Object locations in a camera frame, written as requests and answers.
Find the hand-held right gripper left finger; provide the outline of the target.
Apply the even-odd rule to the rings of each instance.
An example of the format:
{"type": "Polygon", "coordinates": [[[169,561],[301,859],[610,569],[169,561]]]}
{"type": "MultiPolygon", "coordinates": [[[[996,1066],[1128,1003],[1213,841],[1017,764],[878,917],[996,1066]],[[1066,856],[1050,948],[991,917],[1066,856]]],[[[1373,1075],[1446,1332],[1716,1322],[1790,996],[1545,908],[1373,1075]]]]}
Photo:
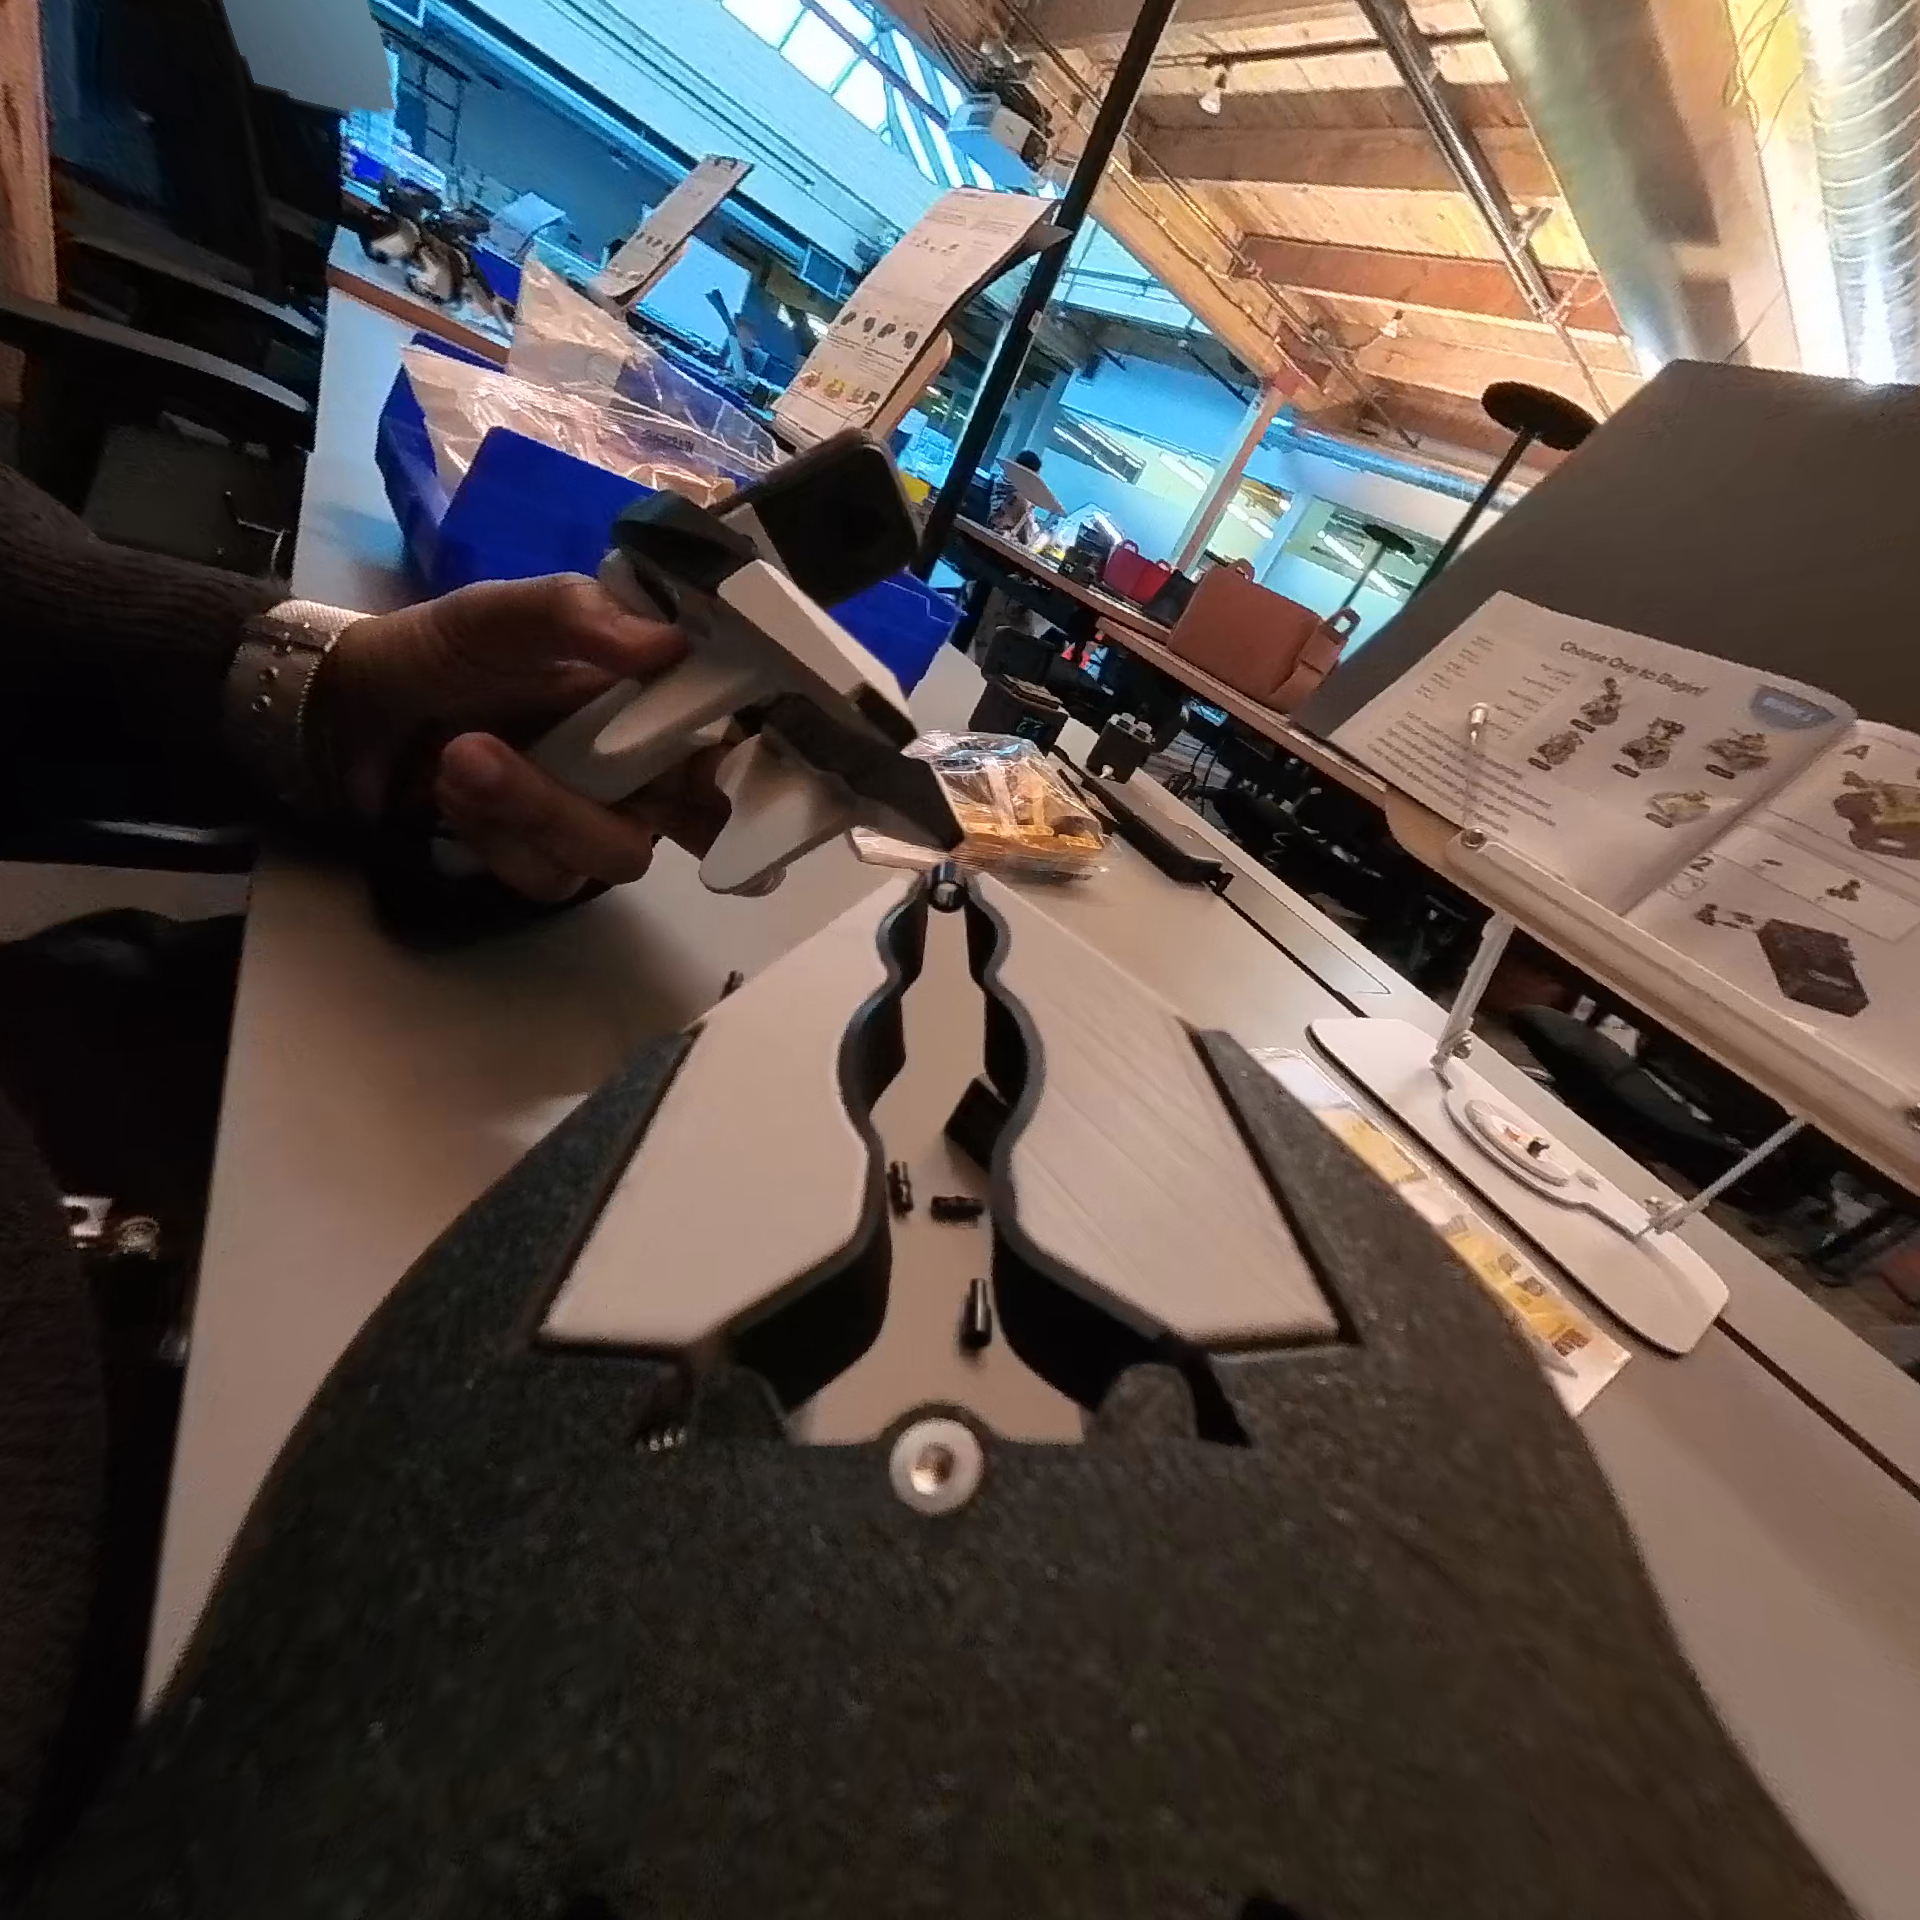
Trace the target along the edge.
{"type": "Polygon", "coordinates": [[[878,1340],[893,1267],[880,1093],[925,884],[897,875],[719,1000],[598,1181],[541,1340],[727,1361],[794,1410],[878,1340]]]}

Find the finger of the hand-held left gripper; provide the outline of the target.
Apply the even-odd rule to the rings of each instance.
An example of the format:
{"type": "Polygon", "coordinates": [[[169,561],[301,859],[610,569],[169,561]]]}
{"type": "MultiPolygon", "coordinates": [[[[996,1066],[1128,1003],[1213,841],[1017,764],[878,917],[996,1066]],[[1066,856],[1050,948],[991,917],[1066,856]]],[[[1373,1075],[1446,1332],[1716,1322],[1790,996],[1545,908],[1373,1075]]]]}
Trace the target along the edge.
{"type": "Polygon", "coordinates": [[[716,589],[729,635],[752,644],[756,732],[727,761],[729,828],[759,848],[815,848],[855,828],[920,848],[960,848],[965,830],[896,674],[769,563],[716,589]]]}

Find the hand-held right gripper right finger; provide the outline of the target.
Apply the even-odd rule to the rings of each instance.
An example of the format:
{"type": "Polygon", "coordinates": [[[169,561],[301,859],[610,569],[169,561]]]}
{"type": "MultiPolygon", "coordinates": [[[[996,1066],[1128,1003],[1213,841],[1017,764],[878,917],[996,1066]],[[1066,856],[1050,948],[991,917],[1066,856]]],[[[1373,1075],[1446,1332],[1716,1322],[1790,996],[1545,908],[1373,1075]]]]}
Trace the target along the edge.
{"type": "Polygon", "coordinates": [[[1341,1341],[1279,1186],[1278,1093],[1230,1035],[991,877],[969,883],[983,1072],[1012,1105],[986,1176],[991,1305],[1082,1410],[1135,1368],[1230,1410],[1222,1361],[1341,1341]]]}

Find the person's left forearm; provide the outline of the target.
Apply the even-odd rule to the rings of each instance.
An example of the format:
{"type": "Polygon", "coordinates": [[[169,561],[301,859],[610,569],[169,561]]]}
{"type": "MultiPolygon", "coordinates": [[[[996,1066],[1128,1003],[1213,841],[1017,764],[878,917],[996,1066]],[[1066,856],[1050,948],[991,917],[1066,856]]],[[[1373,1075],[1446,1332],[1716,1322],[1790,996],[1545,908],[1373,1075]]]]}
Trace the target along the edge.
{"type": "Polygon", "coordinates": [[[281,582],[98,540],[2,467],[2,828],[238,830],[224,685],[281,582]]]}

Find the person's left hand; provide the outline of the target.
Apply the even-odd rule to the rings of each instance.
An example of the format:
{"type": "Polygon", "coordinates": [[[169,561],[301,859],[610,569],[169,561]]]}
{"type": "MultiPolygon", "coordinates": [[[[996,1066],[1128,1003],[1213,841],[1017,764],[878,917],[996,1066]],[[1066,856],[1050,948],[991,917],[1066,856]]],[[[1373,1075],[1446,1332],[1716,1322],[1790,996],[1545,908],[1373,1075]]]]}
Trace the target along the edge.
{"type": "Polygon", "coordinates": [[[584,801],[518,750],[621,681],[653,681],[688,646],[598,582],[554,573],[480,582],[336,641],[308,698],[308,758],[326,801],[372,825],[423,779],[446,828],[511,891],[560,904],[649,872],[669,805],[584,801]]]}

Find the small black device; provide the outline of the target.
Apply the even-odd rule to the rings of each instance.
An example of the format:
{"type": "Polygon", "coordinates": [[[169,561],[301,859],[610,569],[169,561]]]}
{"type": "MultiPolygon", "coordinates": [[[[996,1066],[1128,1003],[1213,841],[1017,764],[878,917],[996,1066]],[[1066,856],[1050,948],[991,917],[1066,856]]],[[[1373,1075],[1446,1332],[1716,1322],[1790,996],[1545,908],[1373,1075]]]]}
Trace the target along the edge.
{"type": "Polygon", "coordinates": [[[1041,753],[1050,750],[1069,721],[1066,706],[1048,685],[1048,668],[1058,657],[1050,630],[996,629],[977,660],[983,691],[969,732],[1020,736],[1041,753]]]}

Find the instruction sheet stand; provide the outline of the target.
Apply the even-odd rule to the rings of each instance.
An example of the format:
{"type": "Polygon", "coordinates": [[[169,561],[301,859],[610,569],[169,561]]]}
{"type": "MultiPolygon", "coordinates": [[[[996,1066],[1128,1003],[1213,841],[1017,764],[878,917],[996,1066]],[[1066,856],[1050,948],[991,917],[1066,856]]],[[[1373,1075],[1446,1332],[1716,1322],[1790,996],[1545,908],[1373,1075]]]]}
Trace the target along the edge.
{"type": "Polygon", "coordinates": [[[588,298],[605,312],[634,306],[679,264],[690,237],[752,169],[752,161],[734,156],[701,157],[608,257],[591,277],[588,298]]]}
{"type": "Polygon", "coordinates": [[[774,404],[774,440],[808,450],[892,435],[953,355],[953,326],[1001,274],[1058,248],[1058,202],[953,188],[852,290],[774,404]]]}

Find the bag of yellow parts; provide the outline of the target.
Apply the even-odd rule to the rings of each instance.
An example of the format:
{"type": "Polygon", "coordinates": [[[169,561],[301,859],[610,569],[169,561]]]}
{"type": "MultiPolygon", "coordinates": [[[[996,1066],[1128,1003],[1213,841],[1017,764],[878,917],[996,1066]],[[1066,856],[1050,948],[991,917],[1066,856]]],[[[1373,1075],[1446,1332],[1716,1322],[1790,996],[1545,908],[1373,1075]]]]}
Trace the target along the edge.
{"type": "Polygon", "coordinates": [[[1103,866],[1106,830],[1097,812],[1034,741],[934,729],[916,736],[904,754],[929,768],[965,840],[942,853],[857,825],[846,841],[858,862],[920,875],[950,864],[1041,883],[1087,880],[1103,866]]]}

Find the clear bags of parts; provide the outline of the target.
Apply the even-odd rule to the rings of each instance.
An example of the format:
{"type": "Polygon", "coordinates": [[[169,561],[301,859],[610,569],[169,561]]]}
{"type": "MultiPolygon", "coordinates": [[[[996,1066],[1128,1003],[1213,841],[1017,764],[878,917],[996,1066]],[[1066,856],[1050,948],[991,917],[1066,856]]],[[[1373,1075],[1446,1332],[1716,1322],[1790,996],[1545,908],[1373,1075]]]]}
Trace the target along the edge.
{"type": "Polygon", "coordinates": [[[431,346],[407,347],[399,363],[446,489],[462,484],[493,430],[701,505],[786,457],[756,419],[536,260],[518,277],[502,368],[477,368],[431,346]]]}

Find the blue plastic bin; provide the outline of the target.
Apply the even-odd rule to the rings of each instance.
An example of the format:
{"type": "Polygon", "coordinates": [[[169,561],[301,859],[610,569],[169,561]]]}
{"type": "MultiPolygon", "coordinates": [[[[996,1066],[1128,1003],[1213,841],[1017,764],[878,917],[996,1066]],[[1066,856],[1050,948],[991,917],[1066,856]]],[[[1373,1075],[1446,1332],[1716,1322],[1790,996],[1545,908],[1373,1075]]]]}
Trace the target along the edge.
{"type": "MultiPolygon", "coordinates": [[[[418,371],[477,373],[480,363],[418,333],[377,417],[374,467],[423,593],[589,571],[608,549],[615,517],[647,497],[647,486],[506,425],[485,432],[456,484],[440,482],[410,381],[418,371]]],[[[920,683],[962,616],[908,569],[831,603],[830,612],[903,688],[920,683]]]]}

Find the black pole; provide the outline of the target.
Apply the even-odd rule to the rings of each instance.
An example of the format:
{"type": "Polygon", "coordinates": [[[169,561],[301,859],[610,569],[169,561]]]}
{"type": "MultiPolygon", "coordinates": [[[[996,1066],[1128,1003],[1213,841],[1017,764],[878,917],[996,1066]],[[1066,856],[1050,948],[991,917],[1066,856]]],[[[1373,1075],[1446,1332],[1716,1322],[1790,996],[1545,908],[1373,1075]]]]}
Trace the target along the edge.
{"type": "Polygon", "coordinates": [[[975,387],[970,413],[950,457],[946,481],[929,500],[918,556],[914,561],[914,573],[920,580],[929,576],[944,556],[946,542],[962,512],[965,497],[991,445],[1002,409],[1012,398],[1024,361],[1033,350],[1039,322],[1054,299],[1071,240],[1077,240],[1087,219],[1097,185],[1113,163],[1113,152],[1119,145],[1119,136],[1126,130],[1145,84],[1146,68],[1152,66],[1176,10],[1176,3],[1140,3],[1135,20],[1121,43],[1119,59],[1100,93],[1095,120],[1082,152],[1071,168],[1066,189],[1058,202],[1054,202],[1046,218],[1048,236],[1039,240],[1039,248],[1033,253],[1034,264],[1030,274],[1020,290],[1015,308],[1001,330],[994,353],[975,387]]]}

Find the black flat bar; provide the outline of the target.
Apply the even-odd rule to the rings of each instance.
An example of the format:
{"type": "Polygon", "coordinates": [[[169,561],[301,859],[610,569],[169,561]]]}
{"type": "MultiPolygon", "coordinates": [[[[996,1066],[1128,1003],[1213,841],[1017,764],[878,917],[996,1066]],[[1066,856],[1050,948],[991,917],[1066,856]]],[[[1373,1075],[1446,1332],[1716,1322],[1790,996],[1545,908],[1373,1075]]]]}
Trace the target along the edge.
{"type": "Polygon", "coordinates": [[[1159,806],[1142,805],[1135,782],[1113,782],[1080,776],[1079,784],[1118,840],[1137,853],[1157,873],[1181,884],[1222,893],[1231,868],[1215,857],[1210,844],[1191,828],[1170,820],[1159,806]]]}

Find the yellow grey sticker sheet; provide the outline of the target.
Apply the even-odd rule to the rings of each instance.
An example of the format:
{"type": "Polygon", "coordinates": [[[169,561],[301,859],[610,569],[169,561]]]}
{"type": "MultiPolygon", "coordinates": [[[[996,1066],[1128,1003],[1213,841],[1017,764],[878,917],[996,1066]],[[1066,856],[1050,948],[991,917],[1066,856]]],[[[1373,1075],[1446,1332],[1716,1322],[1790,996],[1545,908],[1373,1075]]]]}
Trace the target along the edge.
{"type": "Polygon", "coordinates": [[[1575,1308],[1448,1176],[1404,1146],[1322,1066],[1287,1048],[1256,1048],[1253,1059],[1474,1274],[1543,1364],[1564,1410],[1570,1417],[1583,1414],[1624,1370],[1626,1348],[1575,1308]]]}

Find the metal wristwatch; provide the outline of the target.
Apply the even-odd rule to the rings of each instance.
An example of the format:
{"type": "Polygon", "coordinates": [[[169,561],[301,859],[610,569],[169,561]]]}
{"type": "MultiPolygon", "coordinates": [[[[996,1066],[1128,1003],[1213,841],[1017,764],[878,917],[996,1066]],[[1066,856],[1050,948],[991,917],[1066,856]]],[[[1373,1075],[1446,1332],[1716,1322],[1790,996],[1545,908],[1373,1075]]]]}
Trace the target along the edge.
{"type": "Polygon", "coordinates": [[[221,742],[238,772],[281,805],[308,798],[305,710],[324,660],[361,619],[351,609],[282,598],[241,629],[221,688],[221,742]]]}

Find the black round floor lamp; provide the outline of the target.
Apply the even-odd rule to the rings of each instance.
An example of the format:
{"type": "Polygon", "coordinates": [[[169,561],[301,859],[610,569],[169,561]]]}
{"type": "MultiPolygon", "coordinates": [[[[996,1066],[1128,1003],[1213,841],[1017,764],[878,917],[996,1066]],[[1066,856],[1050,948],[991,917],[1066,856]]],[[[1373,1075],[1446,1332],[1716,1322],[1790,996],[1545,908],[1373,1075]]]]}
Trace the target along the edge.
{"type": "Polygon", "coordinates": [[[1424,586],[1444,571],[1466,537],[1476,530],[1488,510],[1494,508],[1508,476],[1520,467],[1522,454],[1543,445],[1573,453],[1592,435],[1597,420],[1575,400],[1520,379],[1500,379],[1479,398],[1480,411],[1505,432],[1508,444],[1486,482],[1479,486],[1466,512],[1431,561],[1424,586]]]}

